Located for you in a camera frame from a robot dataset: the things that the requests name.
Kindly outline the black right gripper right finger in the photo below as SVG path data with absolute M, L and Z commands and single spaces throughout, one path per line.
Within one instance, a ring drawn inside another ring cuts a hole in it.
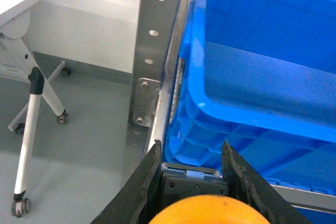
M 276 192 L 228 141 L 222 146 L 221 169 L 229 188 L 228 195 L 257 210 L 269 223 L 311 223 Z

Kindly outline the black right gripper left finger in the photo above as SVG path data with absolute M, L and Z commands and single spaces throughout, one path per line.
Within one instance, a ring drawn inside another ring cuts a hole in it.
M 92 223 L 149 223 L 158 206 L 162 145 L 156 140 L 134 173 Z

